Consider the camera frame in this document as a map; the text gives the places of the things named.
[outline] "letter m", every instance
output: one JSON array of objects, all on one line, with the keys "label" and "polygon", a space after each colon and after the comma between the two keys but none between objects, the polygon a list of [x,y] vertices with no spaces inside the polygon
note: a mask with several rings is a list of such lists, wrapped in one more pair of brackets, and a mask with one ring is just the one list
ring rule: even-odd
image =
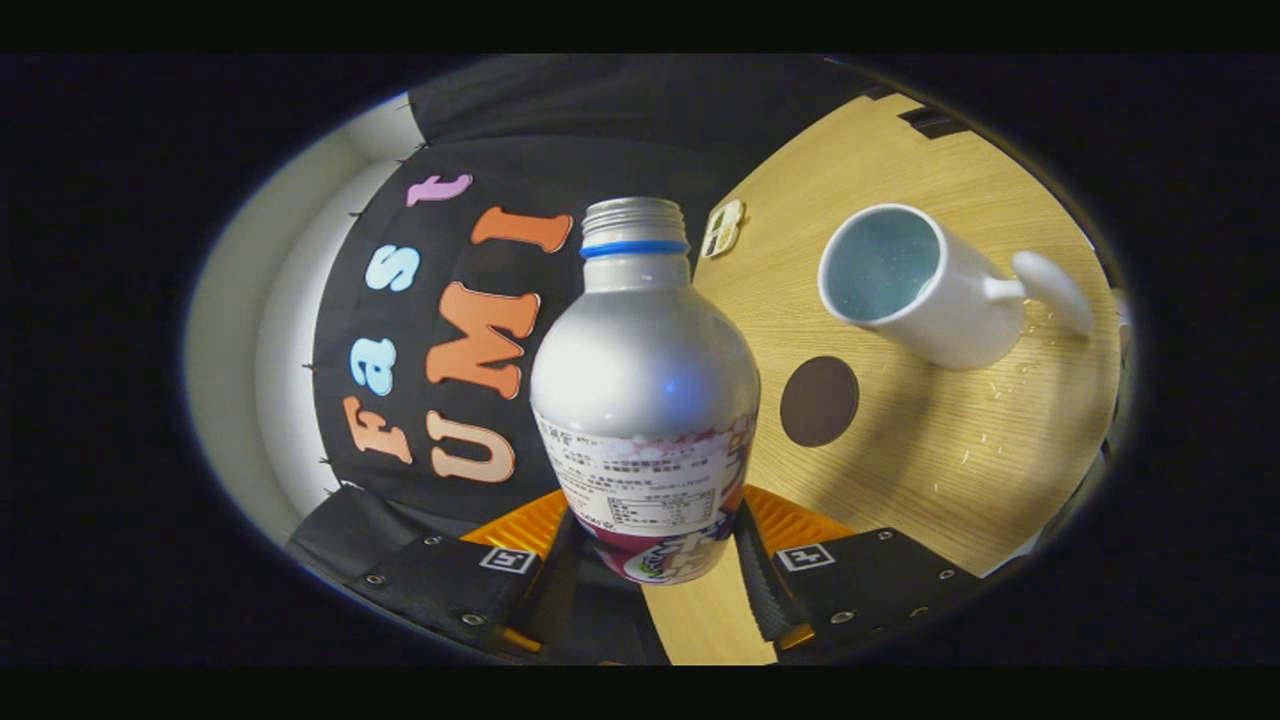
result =
[{"label": "letter m", "polygon": [[508,297],[467,290],[453,282],[440,296],[440,316],[453,323],[465,337],[433,347],[426,354],[426,379],[440,383],[457,379],[492,387],[511,400],[520,393],[520,368],[494,363],[513,360],[525,350],[498,333],[508,331],[517,338],[529,337],[538,320],[541,299],[536,293]]}]

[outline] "brown circle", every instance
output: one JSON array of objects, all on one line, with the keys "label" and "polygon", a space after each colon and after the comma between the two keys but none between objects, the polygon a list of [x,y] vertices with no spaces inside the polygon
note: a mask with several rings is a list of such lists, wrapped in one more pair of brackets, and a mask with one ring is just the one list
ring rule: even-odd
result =
[{"label": "brown circle", "polygon": [[838,357],[805,360],[782,389],[782,430],[791,442],[818,447],[840,437],[858,411],[858,378]]}]

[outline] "white mug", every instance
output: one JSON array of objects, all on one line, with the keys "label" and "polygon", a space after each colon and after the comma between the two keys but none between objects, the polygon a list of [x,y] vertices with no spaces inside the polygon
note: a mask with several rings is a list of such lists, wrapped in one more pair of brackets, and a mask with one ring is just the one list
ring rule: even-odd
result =
[{"label": "white mug", "polygon": [[1014,255],[1012,266],[1018,279],[928,214],[890,202],[854,214],[831,236],[818,292],[836,318],[956,370],[991,365],[1012,350],[1028,297],[1089,334],[1089,304],[1061,268],[1034,252]]}]

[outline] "silver aluminum bottle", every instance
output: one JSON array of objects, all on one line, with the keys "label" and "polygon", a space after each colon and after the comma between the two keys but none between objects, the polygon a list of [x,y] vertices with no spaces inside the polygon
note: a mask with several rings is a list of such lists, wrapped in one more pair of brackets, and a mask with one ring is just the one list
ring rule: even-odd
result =
[{"label": "silver aluminum bottle", "polygon": [[639,583],[704,575],[742,502],[760,375],[733,323],[690,286],[680,206],[596,202],[585,292],[534,360],[530,402],[570,507]]}]

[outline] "blue letter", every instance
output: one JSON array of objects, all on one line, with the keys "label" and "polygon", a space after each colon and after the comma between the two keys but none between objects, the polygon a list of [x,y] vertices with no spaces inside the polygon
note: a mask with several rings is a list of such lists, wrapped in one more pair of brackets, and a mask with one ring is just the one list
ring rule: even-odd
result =
[{"label": "blue letter", "polygon": [[384,245],[374,251],[374,258],[365,270],[365,284],[374,290],[383,290],[390,286],[392,292],[399,292],[413,284],[413,273],[421,263],[417,250],[412,247],[396,249],[394,245]]},{"label": "blue letter", "polygon": [[392,365],[396,364],[396,343],[360,338],[351,346],[351,377],[356,384],[367,386],[374,395],[392,392]]}]

